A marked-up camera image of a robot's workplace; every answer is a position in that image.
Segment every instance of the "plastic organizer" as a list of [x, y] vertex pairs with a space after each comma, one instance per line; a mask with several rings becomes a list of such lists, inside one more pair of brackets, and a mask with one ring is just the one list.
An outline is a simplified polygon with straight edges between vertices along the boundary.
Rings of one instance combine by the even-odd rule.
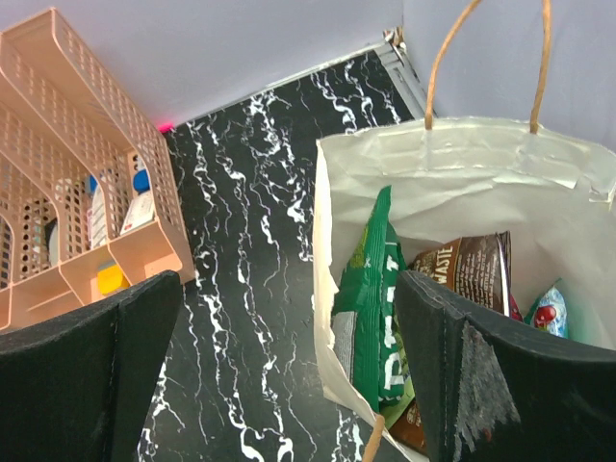
[[[155, 218], [119, 236], [141, 157]], [[98, 180], [107, 241], [90, 248], [86, 193]], [[103, 297], [115, 261], [131, 285], [175, 270], [194, 278], [167, 143], [57, 10], [0, 33], [0, 329]], [[58, 261], [45, 225], [57, 220]]]

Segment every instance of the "rope handle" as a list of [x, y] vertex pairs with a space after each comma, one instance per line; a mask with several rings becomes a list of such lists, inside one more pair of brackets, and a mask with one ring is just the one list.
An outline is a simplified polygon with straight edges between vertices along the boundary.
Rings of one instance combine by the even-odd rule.
[[[455, 24], [449, 31], [439, 53], [436, 55], [434, 64], [432, 65], [432, 73], [430, 74], [430, 82], [427, 88], [427, 104], [425, 105], [425, 119], [424, 125], [426, 130], [432, 130], [433, 113], [432, 108], [434, 106], [434, 91], [436, 89], [436, 74], [441, 65], [441, 60], [445, 56], [449, 48], [451, 40], [458, 33], [458, 30], [466, 21], [466, 18], [473, 12], [477, 5], [481, 3], [481, 0], [473, 0], [471, 4], [466, 7], [466, 10], [460, 14]], [[539, 116], [539, 110], [541, 109], [541, 102], [543, 100], [543, 93], [546, 90], [546, 81], [548, 79], [548, 63], [550, 61], [550, 49], [552, 46], [552, 4], [551, 0], [543, 0], [543, 50], [541, 53], [541, 67], [539, 69], [539, 83], [537, 84], [537, 92], [535, 93], [535, 101], [532, 105], [532, 111], [530, 112], [530, 133], [536, 134], [539, 129], [539, 123], [537, 118]]]
[[362, 462], [372, 462], [378, 451], [378, 447], [381, 444], [381, 437], [383, 436], [383, 429], [385, 429], [385, 418], [380, 414], [376, 415], [376, 422], [370, 435], [370, 440], [366, 444], [366, 450], [364, 451], [364, 458]]

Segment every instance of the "white paper bag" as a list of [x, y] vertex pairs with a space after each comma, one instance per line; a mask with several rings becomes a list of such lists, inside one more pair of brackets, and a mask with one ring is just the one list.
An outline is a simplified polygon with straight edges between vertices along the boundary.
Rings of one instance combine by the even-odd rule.
[[[319, 373], [325, 396], [370, 425], [374, 414], [332, 349], [331, 309], [376, 196], [388, 185], [390, 222], [407, 264], [438, 244], [509, 230], [512, 294], [521, 310], [562, 278], [571, 338], [612, 349], [616, 344], [616, 155], [543, 128], [529, 133], [527, 122], [461, 118], [438, 119], [432, 130], [426, 125], [417, 120], [318, 141], [313, 246]], [[427, 460], [386, 437], [409, 460]]]

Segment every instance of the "white wall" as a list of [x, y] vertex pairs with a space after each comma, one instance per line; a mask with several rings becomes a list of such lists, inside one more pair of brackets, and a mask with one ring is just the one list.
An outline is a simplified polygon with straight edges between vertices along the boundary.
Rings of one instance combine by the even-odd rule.
[[[404, 36], [420, 80], [470, 0], [404, 0]], [[485, 0], [441, 65], [447, 116], [527, 120], [541, 58], [541, 0]], [[616, 2], [552, 0], [552, 60], [539, 121], [616, 150]]]
[[[157, 124], [182, 122], [376, 43], [401, 0], [55, 0]], [[0, 0], [0, 30], [51, 6]]]

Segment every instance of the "floor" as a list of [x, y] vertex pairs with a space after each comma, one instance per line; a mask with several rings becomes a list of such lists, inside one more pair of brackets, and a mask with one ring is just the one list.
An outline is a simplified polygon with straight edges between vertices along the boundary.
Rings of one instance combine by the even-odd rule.
[[168, 134], [196, 279], [140, 461], [361, 461], [371, 429], [322, 397], [313, 347], [315, 140], [410, 118], [371, 52]]

